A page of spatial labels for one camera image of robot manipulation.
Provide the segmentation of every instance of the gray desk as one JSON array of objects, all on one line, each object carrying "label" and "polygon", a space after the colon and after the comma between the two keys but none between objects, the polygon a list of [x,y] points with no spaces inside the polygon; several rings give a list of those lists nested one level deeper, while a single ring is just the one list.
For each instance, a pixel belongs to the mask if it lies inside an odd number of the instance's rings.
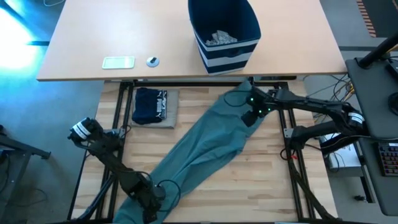
[{"label": "gray desk", "polygon": [[[374,62],[369,69],[360,68],[355,60],[347,60],[348,74],[372,137],[398,137],[398,116],[389,110],[388,97],[398,92],[398,78],[387,70],[388,62]],[[376,157],[374,141],[359,139],[364,162],[368,168],[376,197],[383,214],[398,216],[398,177],[384,177]]]}]

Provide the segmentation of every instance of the blue trash bin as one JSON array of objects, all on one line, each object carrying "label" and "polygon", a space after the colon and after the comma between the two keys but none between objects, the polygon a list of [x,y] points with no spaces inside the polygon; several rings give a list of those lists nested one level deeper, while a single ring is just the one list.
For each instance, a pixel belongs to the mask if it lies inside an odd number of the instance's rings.
[{"label": "blue trash bin", "polygon": [[[257,43],[261,30],[247,0],[188,0],[189,16],[200,56],[210,75],[242,70]],[[218,30],[227,32],[237,42],[206,45]]]}]

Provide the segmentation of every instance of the teal cloth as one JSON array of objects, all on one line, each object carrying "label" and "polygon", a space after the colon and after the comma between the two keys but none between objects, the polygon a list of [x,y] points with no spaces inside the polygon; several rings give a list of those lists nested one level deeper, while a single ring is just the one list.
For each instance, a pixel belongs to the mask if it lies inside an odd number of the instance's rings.
[{"label": "teal cloth", "polygon": [[[241,105],[250,89],[251,84],[246,81],[234,90],[248,92],[229,93],[226,101],[231,105]],[[224,102],[224,96],[220,96],[152,171],[151,176],[155,183],[164,179],[174,180],[179,184],[183,197],[242,152],[247,139],[264,118],[258,119],[248,128],[241,116],[251,110],[251,106],[245,104],[232,108]],[[162,209],[168,210],[178,198],[178,191],[173,183],[163,182],[161,185],[166,189]],[[153,223],[162,223],[168,214],[158,212],[158,220]],[[143,223],[142,208],[137,201],[127,198],[113,221],[123,224]]]}]

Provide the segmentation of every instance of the light wood tabletop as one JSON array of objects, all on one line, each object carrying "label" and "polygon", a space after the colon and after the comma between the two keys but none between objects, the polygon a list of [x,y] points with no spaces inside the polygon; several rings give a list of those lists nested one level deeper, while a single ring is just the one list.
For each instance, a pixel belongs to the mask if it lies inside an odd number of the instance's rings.
[{"label": "light wood tabletop", "polygon": [[[96,115],[96,119],[104,128],[112,126],[118,88],[117,83],[106,83],[104,86]],[[302,82],[289,82],[289,88],[295,94],[305,95]],[[127,134],[124,147],[123,162],[126,166],[150,172],[208,107],[231,88],[178,87],[178,89],[180,96],[175,129],[132,128]],[[123,120],[123,107],[119,125]],[[313,125],[310,112],[294,110],[294,113],[298,125]],[[316,141],[308,143],[319,146]],[[274,111],[247,141],[243,152],[181,199],[166,222],[297,221],[287,162],[279,157],[279,152],[283,148],[279,115]],[[320,203],[336,216],[335,203],[321,152],[306,147],[303,156],[311,190]],[[102,163],[97,158],[89,156],[83,167],[72,217],[81,215],[93,201],[100,189],[102,176]],[[119,188],[116,209],[126,197],[127,195]],[[300,198],[304,214],[307,214],[303,192]],[[108,202],[109,197],[105,203],[105,214],[108,211]]]},{"label": "light wood tabletop", "polygon": [[[249,0],[262,37],[248,64],[227,76],[346,73],[319,0]],[[103,70],[105,57],[134,56],[133,69]],[[159,66],[146,65],[157,57]],[[71,0],[42,68],[46,80],[207,77],[187,0]]]}]

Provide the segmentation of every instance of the white phone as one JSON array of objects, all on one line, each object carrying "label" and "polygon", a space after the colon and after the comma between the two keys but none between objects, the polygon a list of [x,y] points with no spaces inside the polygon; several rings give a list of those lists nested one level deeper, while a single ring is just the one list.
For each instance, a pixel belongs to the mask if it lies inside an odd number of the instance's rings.
[{"label": "white phone", "polygon": [[135,57],[106,57],[102,69],[128,69],[134,68]]}]

